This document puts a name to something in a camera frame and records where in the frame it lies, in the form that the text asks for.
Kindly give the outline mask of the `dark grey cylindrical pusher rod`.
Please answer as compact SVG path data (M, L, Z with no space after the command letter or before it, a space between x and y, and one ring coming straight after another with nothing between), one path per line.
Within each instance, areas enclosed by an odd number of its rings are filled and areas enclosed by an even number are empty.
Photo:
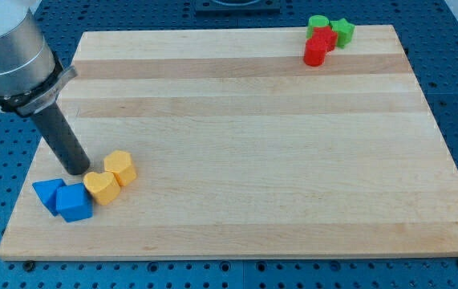
M90 167L90 160L57 104L30 117L70 175L80 175Z

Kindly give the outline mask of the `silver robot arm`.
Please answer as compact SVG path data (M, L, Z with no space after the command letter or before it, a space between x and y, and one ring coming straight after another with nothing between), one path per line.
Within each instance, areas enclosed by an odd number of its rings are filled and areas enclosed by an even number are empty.
M28 5L0 1L0 112L31 118L71 175L90 166L57 105L59 93L76 76L47 44Z

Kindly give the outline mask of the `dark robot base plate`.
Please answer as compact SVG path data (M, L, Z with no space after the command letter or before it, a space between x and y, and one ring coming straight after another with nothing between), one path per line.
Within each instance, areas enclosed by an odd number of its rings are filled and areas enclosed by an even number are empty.
M280 0L194 0L197 14L218 12L277 12L281 9Z

